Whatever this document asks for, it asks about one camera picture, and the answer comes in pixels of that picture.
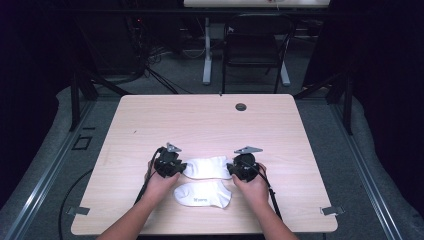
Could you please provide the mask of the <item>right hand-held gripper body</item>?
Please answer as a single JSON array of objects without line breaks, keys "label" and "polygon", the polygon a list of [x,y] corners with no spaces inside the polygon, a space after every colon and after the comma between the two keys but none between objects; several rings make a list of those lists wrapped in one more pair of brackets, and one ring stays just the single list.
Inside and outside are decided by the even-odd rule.
[{"label": "right hand-held gripper body", "polygon": [[260,166],[256,162],[254,153],[262,152],[262,149],[246,146],[235,150],[237,156],[233,159],[236,177],[241,181],[250,182],[260,174]]}]

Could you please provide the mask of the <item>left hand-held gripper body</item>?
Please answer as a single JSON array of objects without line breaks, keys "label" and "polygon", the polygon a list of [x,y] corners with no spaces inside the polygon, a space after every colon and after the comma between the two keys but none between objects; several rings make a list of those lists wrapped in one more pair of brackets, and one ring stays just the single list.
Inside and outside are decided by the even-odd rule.
[{"label": "left hand-held gripper body", "polygon": [[171,143],[159,149],[159,157],[154,161],[154,167],[162,177],[172,177],[178,173],[178,168],[184,168],[179,165],[179,152],[181,149]]}]

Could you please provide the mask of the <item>person's left hand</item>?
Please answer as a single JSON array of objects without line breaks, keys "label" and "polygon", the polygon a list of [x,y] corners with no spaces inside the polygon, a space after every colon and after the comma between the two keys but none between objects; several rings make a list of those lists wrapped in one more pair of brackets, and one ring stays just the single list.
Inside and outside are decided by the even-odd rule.
[{"label": "person's left hand", "polygon": [[155,167],[152,167],[142,198],[155,203],[161,202],[179,178],[180,173],[176,173],[172,177],[162,177],[157,173]]}]

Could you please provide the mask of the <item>person's right hand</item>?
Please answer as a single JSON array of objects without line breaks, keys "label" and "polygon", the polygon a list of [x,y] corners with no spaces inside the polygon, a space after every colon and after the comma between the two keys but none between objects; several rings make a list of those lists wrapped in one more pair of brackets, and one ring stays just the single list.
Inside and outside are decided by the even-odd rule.
[{"label": "person's right hand", "polygon": [[268,185],[263,179],[265,175],[266,167],[263,164],[259,164],[259,174],[250,182],[244,182],[235,174],[232,175],[234,184],[252,209],[262,209],[269,206]]}]

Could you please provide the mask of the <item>white desk leg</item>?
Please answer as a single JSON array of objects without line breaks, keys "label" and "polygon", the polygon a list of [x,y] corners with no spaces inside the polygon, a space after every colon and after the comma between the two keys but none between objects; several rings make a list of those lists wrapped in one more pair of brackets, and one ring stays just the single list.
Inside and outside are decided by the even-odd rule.
[{"label": "white desk leg", "polygon": [[282,84],[285,87],[289,87],[291,85],[291,81],[290,81],[290,78],[289,78],[288,71],[287,71],[287,68],[286,68],[285,63],[282,63],[282,68],[281,68],[281,71],[280,71],[280,75],[281,75]]},{"label": "white desk leg", "polygon": [[205,60],[203,68],[202,83],[209,85],[211,83],[211,72],[212,72],[212,55],[211,55],[211,39],[210,39],[210,21],[208,18],[205,19]]}]

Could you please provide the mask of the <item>black folding chair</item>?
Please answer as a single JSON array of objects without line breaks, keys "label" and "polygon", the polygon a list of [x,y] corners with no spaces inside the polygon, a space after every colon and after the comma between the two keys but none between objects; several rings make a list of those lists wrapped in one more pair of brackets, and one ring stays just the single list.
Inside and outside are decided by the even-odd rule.
[{"label": "black folding chair", "polygon": [[224,25],[221,92],[226,92],[226,69],[266,68],[277,70],[274,90],[282,80],[281,70],[294,21],[279,13],[242,13]]}]

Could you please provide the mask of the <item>black equipment cabinet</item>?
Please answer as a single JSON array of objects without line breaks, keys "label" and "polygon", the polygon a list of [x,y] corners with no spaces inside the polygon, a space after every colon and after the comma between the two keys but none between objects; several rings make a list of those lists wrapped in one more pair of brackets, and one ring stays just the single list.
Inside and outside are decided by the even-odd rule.
[{"label": "black equipment cabinet", "polygon": [[101,75],[135,77],[144,72],[126,17],[81,15],[76,22]]}]

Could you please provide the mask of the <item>grey metal table bracket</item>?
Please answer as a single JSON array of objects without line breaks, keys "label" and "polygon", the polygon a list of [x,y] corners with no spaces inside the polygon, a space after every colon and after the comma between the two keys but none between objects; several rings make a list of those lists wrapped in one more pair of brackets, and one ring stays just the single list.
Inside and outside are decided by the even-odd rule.
[{"label": "grey metal table bracket", "polygon": [[76,215],[87,215],[90,209],[86,207],[69,207],[66,213],[68,215],[76,216]]},{"label": "grey metal table bracket", "polygon": [[329,207],[321,208],[320,211],[325,216],[329,216],[329,215],[338,216],[345,212],[342,206],[329,206]]}]

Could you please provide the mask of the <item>black metal frame stand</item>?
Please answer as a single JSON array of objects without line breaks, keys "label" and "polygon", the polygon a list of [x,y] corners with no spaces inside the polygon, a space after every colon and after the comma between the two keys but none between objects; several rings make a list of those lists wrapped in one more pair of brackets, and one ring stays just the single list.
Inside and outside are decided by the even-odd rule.
[{"label": "black metal frame stand", "polygon": [[128,91],[121,89],[115,84],[107,81],[99,74],[95,74],[82,68],[75,70],[71,78],[70,85],[72,112],[70,131],[74,131],[81,121],[80,95],[83,95],[88,101],[96,101],[99,97],[99,93],[94,87],[95,83],[106,87],[107,89],[117,93],[120,96],[129,95]]},{"label": "black metal frame stand", "polygon": [[303,99],[325,86],[330,87],[329,92],[325,96],[328,104],[337,104],[340,99],[343,99],[342,124],[346,132],[352,135],[353,78],[350,71],[337,73],[321,82],[312,84],[295,94],[294,98],[297,100]]}]

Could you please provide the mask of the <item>grey metal floor rail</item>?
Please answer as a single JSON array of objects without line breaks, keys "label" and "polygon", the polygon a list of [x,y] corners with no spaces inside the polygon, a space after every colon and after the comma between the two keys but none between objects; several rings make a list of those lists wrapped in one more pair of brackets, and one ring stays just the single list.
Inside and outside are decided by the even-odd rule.
[{"label": "grey metal floor rail", "polygon": [[71,232],[116,105],[89,102],[74,131],[61,108],[38,153],[5,208],[0,240],[91,240]]},{"label": "grey metal floor rail", "polygon": [[385,233],[387,240],[404,240],[402,234],[396,225],[392,214],[390,213],[381,192],[376,185],[376,182],[366,164],[365,158],[360,151],[353,135],[350,135],[345,129],[342,122],[342,110],[337,105],[329,106],[337,126],[342,132],[342,135],[347,142],[349,149],[353,155],[353,164],[358,172],[359,178],[365,189],[368,199],[374,209],[374,212],[380,222],[380,225]]}]

